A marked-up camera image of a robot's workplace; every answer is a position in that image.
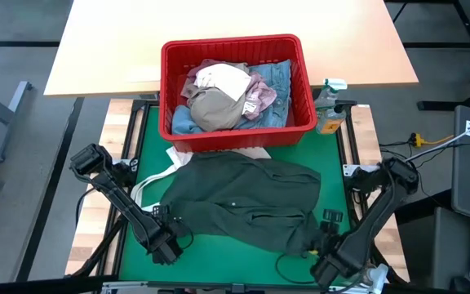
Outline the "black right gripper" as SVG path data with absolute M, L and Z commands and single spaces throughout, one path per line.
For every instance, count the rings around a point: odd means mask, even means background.
M 341 211 L 324 210 L 323 219 L 325 221 L 321 222 L 318 229 L 318 236 L 315 238 L 318 264 L 326 258 L 339 241 L 341 236 L 339 233 L 339 223 L 343 220 L 343 217 L 344 214 Z

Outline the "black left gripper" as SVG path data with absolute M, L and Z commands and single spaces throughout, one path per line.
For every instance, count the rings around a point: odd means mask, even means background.
M 193 243 L 193 231 L 179 216 L 169 216 L 168 206 L 154 206 L 152 214 L 177 238 L 188 238 L 188 245 Z

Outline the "dark green shirt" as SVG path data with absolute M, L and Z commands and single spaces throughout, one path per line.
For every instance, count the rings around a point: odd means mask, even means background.
M 161 198 L 195 234 L 226 235 L 270 252 L 301 255 L 319 232 L 319 172 L 272 158 L 198 153 Z

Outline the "beige shirt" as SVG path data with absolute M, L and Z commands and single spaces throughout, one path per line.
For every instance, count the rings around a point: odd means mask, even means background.
M 232 129 L 242 117 L 244 96 L 234 100 L 216 87 L 194 90 L 188 98 L 193 121 L 203 131 Z

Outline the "red plastic laundry basket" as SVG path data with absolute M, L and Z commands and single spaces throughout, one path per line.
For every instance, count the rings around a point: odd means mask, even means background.
M 285 127 L 174 135 L 172 119 L 184 103 L 185 75 L 204 59 L 263 65 L 290 61 L 290 105 Z M 294 34 L 210 38 L 167 42 L 161 51 L 158 130 L 181 152 L 295 145 L 317 124 L 301 41 Z

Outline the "white mounting plate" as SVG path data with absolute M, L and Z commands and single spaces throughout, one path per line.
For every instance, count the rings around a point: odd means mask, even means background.
M 343 174 L 344 177 L 350 177 L 356 170 L 363 170 L 365 172 L 374 172 L 379 167 L 377 165 L 356 165 L 356 164 L 344 164 Z

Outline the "clear spray bottle white nozzle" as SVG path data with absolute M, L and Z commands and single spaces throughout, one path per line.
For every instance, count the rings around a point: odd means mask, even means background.
M 368 265 L 363 270 L 360 284 L 367 290 L 368 294 L 381 294 L 384 284 L 388 283 L 388 270 L 389 268 L 385 264 Z

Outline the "green table mat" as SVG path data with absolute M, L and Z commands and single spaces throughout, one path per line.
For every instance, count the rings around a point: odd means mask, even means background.
M 272 158 L 312 168 L 321 175 L 321 192 L 314 210 L 321 220 L 325 209 L 347 211 L 344 196 L 340 144 L 337 135 L 306 133 L 297 145 L 269 147 Z M 156 265 L 135 240 L 132 231 L 124 237 L 118 276 L 123 281 L 148 281 L 153 284 L 213 283 L 299 287 L 311 279 L 315 256 L 281 256 L 242 243 L 227 236 L 195 235 L 179 240 L 185 248 L 173 265 Z

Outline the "clear bottle orange label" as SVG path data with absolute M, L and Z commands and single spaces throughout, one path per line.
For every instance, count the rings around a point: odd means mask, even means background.
M 346 111 L 337 107 L 319 108 L 316 110 L 316 113 L 316 132 L 319 134 L 335 133 L 346 118 Z

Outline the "green label spray bottle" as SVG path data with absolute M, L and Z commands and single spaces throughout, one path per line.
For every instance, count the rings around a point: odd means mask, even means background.
M 348 89 L 348 84 L 341 78 L 326 78 L 318 97 L 314 101 L 315 110 L 333 108 L 339 92 Z

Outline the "white label strip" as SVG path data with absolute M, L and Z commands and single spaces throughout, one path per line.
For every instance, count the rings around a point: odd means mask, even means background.
M 125 76 L 127 82 L 159 82 L 161 68 L 157 66 L 139 66 L 130 69 Z

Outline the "white garment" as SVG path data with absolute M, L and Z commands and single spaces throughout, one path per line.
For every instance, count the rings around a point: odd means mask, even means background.
M 231 65 L 216 64 L 200 69 L 193 84 L 199 88 L 215 87 L 234 101 L 239 101 L 250 82 L 251 76 L 244 70 Z

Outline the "black desk foot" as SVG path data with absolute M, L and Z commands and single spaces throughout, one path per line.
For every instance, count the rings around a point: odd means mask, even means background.
M 456 102 L 421 100 L 416 103 L 420 111 L 454 111 L 459 105 L 470 107 L 470 97 L 466 100 Z

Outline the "light wooden desk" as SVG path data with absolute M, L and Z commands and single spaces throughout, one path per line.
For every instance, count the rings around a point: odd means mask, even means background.
M 139 66 L 161 68 L 174 40 L 294 34 L 308 79 L 350 85 L 414 84 L 417 75 L 384 0 L 74 0 L 46 96 L 157 91 L 127 82 Z

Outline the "grey desk leg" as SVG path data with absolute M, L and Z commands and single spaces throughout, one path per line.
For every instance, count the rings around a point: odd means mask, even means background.
M 9 105 L 0 102 L 0 163 L 5 160 L 4 152 L 10 137 L 11 128 L 20 108 L 21 101 L 28 91 L 33 90 L 33 85 L 27 81 L 21 81 L 16 88 Z

